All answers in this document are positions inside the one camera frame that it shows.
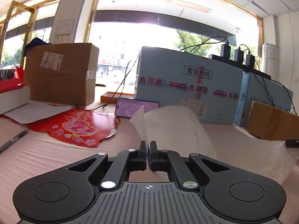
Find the black power adapter left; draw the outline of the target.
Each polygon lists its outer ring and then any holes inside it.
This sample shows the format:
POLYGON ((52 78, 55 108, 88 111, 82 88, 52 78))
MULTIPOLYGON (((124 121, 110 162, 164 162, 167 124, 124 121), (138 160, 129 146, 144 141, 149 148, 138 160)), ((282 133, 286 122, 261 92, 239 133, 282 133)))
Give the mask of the black power adapter left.
POLYGON ((230 55, 231 55, 231 46, 229 45, 229 42, 226 42, 221 45, 220 56, 226 59, 230 59, 230 55))

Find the orange flat box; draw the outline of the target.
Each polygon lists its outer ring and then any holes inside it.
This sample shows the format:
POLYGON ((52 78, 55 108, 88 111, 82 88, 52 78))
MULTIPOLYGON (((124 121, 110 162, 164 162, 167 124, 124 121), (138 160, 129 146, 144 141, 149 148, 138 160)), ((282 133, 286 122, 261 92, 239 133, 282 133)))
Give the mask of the orange flat box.
POLYGON ((116 103, 117 98, 125 98, 125 99, 134 99, 134 94, 128 94, 128 93, 114 93, 111 91, 108 91, 107 93, 104 93, 100 97, 100 101, 102 103, 116 103))

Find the black power adapter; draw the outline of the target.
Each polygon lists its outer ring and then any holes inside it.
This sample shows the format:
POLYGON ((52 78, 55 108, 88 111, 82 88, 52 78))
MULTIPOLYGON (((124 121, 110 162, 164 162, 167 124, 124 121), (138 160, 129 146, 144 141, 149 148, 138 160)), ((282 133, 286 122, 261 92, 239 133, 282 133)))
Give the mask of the black power adapter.
POLYGON ((221 45, 220 56, 226 59, 230 59, 230 55, 231 55, 231 46, 229 45, 229 42, 226 42, 221 45))
POLYGON ((242 51, 241 49, 235 49, 234 50, 234 61, 242 64, 243 59, 244 59, 244 51, 242 51))
POLYGON ((248 53, 246 55, 246 60, 245 60, 245 63, 248 67, 250 68, 254 68, 254 65, 255 65, 255 57, 254 55, 248 53))

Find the white and red flat box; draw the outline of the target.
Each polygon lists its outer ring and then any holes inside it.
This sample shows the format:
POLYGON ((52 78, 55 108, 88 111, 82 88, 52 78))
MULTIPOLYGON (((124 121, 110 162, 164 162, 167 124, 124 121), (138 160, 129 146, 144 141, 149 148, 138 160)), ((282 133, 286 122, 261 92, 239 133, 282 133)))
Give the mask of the white and red flat box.
POLYGON ((30 87, 18 78, 3 80, 0 97, 0 114, 4 114, 30 102, 30 87))

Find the white air conditioner unit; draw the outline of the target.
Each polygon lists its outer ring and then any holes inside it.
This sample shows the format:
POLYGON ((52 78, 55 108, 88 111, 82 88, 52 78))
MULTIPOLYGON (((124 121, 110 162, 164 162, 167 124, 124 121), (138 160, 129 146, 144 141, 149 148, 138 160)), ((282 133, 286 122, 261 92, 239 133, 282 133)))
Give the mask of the white air conditioner unit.
POLYGON ((262 72, 270 75, 272 78, 275 78, 280 62, 280 48, 277 45, 270 43, 264 43, 262 46, 262 72))

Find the large light blue box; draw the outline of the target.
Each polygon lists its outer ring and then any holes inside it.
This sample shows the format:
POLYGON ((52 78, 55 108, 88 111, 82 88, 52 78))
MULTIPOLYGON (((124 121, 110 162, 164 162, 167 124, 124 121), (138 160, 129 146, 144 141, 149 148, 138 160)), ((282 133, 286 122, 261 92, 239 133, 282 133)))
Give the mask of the large light blue box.
POLYGON ((243 71, 186 52, 144 46, 138 56, 135 99, 184 106, 201 123, 232 125, 243 71))

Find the sealed brown cardboard box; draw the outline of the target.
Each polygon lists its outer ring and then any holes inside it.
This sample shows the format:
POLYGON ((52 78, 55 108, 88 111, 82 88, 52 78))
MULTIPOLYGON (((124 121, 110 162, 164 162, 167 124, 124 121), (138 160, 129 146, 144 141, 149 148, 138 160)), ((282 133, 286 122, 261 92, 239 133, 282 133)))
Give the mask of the sealed brown cardboard box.
POLYGON ((94 101, 99 48, 91 43, 35 46, 26 53, 24 82, 34 101, 87 106, 94 101))

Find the white nonwoven shopping bag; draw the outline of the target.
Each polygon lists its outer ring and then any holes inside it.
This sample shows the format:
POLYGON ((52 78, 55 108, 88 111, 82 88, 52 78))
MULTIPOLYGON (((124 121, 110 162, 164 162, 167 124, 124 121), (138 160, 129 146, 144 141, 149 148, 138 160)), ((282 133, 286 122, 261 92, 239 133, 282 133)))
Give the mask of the white nonwoven shopping bag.
POLYGON ((202 124, 183 106, 147 113, 140 108, 130 122, 142 140, 156 141, 159 149, 186 157, 200 153, 284 185, 298 183, 298 149, 285 147, 283 141, 257 139, 235 125, 202 124))

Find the black power adapter middle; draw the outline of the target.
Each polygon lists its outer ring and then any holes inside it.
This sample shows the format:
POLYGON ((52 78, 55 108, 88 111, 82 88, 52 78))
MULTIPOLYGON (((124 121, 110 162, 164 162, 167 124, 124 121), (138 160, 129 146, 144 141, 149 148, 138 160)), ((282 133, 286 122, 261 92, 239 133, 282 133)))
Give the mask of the black power adapter middle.
POLYGON ((242 51, 241 49, 235 49, 234 50, 234 61, 242 64, 243 59, 244 59, 244 51, 242 51))

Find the red paper decoration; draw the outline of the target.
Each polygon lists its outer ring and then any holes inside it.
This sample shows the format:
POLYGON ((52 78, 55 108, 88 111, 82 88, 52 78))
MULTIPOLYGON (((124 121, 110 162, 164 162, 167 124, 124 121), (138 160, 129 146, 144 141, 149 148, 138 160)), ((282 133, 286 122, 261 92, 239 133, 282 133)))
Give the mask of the red paper decoration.
POLYGON ((47 133, 64 143, 96 148, 116 133, 120 119, 112 114, 72 108, 63 113, 27 124, 32 131, 47 133))

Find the black power adapter right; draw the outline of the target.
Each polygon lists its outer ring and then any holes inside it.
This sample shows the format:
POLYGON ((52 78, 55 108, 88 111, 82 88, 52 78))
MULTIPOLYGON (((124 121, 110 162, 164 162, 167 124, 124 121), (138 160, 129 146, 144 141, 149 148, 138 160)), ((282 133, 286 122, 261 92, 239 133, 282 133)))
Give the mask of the black power adapter right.
POLYGON ((248 67, 250 68, 254 68, 254 65, 255 65, 255 57, 254 55, 248 53, 246 55, 246 60, 245 60, 245 63, 248 67))

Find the smartphone with lit screen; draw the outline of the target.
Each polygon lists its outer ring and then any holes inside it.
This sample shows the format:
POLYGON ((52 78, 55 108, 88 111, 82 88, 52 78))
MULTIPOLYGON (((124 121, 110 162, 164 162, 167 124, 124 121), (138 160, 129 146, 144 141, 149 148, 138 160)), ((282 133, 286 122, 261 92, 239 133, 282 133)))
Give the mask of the smartphone with lit screen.
POLYGON ((143 107, 144 112, 158 109, 159 102, 141 101, 135 99, 117 99, 115 106, 115 116, 120 118, 131 118, 135 113, 143 107))

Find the grey pen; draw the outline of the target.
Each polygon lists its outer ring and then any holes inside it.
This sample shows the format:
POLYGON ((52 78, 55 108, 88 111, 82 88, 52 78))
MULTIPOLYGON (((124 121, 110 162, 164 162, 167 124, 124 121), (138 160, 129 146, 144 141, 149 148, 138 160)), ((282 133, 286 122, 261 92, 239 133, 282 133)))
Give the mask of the grey pen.
POLYGON ((27 135, 29 132, 29 129, 25 129, 22 132, 18 133, 18 135, 14 136, 13 138, 11 138, 9 141, 7 141, 6 143, 2 144, 0 147, 0 153, 4 152, 6 149, 8 149, 11 145, 13 145, 15 142, 17 142, 18 140, 20 140, 22 137, 24 137, 25 135, 27 135))

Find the open brown cardboard box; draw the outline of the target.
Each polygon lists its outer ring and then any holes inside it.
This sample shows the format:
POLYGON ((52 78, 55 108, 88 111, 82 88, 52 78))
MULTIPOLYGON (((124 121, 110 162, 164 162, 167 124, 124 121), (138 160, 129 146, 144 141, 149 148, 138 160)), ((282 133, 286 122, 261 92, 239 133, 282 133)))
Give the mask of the open brown cardboard box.
POLYGON ((262 140, 297 140, 299 131, 298 116, 253 101, 245 128, 250 134, 262 140))

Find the white paper sheet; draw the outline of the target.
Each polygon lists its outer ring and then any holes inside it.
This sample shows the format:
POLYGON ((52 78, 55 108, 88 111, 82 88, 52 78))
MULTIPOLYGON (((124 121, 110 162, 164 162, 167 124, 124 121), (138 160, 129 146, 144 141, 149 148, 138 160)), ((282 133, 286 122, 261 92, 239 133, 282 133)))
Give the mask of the white paper sheet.
POLYGON ((27 124, 66 112, 71 106, 52 106, 44 103, 31 102, 4 113, 4 116, 17 123, 27 124))

